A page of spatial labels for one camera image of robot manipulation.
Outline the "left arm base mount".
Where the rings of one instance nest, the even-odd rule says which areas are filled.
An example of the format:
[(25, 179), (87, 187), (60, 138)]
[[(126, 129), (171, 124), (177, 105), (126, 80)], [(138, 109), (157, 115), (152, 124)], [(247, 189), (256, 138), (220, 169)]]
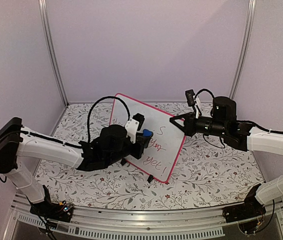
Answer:
[(44, 199), (39, 203), (32, 203), (30, 213), (56, 221), (69, 223), (73, 216), (73, 205), (62, 201), (61, 203), (53, 203), (50, 200)]

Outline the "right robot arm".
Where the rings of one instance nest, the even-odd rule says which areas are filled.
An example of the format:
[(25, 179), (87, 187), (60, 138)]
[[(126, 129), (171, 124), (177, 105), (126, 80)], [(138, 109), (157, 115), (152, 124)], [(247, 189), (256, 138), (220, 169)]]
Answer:
[(283, 197), (283, 131), (267, 129), (251, 120), (237, 119), (237, 104), (226, 96), (212, 100), (210, 116), (200, 113), (195, 98), (188, 99), (192, 112), (170, 118), (170, 122), (185, 136), (202, 134), (223, 140), (227, 146), (242, 152), (251, 152), (256, 157), (265, 157), (264, 168), (275, 158), (275, 171), (271, 180), (254, 185), (243, 203), (222, 210), (226, 222), (237, 222), (265, 214), (265, 205)]

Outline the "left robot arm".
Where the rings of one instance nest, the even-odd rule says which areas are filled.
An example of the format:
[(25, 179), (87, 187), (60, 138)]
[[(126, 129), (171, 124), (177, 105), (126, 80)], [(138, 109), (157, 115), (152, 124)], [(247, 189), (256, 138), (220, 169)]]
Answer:
[(13, 117), (0, 129), (0, 175), (10, 180), (30, 203), (30, 213), (46, 219), (69, 222), (73, 206), (52, 202), (48, 188), (40, 184), (22, 158), (56, 162), (82, 172), (103, 170), (127, 157), (139, 160), (153, 132), (142, 129), (144, 117), (136, 114), (124, 126), (102, 128), (93, 141), (72, 144), (44, 135)]

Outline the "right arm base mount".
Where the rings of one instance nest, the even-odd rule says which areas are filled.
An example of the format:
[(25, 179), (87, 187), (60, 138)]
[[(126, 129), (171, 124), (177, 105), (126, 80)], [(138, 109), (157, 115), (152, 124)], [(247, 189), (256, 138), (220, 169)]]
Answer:
[(241, 203), (226, 206), (222, 209), (222, 216), (227, 223), (238, 223), (239, 230), (245, 235), (255, 234), (264, 223), (266, 209), (255, 203)]

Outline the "blue whiteboard eraser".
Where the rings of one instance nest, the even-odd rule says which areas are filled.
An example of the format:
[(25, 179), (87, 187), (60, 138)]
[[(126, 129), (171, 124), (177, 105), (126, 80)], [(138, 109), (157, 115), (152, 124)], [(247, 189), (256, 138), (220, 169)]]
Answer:
[(154, 133), (148, 129), (144, 129), (142, 131), (142, 137), (145, 139), (151, 139), (153, 137)]

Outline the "pink framed whiteboard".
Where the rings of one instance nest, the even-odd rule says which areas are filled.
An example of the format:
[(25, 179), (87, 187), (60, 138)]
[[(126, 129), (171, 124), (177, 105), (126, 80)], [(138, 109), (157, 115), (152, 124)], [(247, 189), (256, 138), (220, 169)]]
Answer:
[(122, 93), (115, 96), (126, 103), (131, 116), (144, 116), (141, 130), (153, 132), (142, 157), (136, 159), (128, 156), (126, 161), (155, 180), (168, 182), (186, 139), (184, 133), (170, 123), (174, 115)]

